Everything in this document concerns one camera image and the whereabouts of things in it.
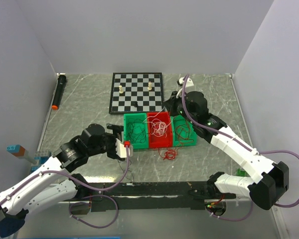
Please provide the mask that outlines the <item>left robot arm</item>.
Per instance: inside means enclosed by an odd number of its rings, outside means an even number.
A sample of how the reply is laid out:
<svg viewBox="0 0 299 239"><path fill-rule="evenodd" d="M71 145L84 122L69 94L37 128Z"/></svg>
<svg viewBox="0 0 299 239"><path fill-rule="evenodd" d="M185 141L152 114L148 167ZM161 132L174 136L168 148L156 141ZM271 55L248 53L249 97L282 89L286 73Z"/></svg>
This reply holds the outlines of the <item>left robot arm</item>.
<svg viewBox="0 0 299 239"><path fill-rule="evenodd" d="M92 191L109 191L89 185L73 171L87 163L89 157L105 153L108 158L129 161L133 147L123 141L121 125L107 124L107 133L99 124L91 124L80 135L60 146L37 170L9 189L0 192L0 237L8 237L25 224L25 220L60 201L89 198Z"/></svg>

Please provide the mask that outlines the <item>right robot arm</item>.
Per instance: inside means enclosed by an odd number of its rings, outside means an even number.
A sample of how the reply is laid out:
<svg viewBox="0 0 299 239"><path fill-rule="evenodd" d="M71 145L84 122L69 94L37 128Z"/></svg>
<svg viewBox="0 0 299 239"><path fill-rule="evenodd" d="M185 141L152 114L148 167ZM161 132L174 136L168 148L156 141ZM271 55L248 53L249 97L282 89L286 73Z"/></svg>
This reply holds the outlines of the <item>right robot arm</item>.
<svg viewBox="0 0 299 239"><path fill-rule="evenodd" d="M249 197L258 207L269 210L289 188L289 168L261 155L244 142L218 116L209 112L202 92L192 91L178 97L172 92L162 103L171 116L182 116L192 123L196 134L231 157L246 172L238 176L218 172L209 179L207 192L212 198L224 193Z"/></svg>

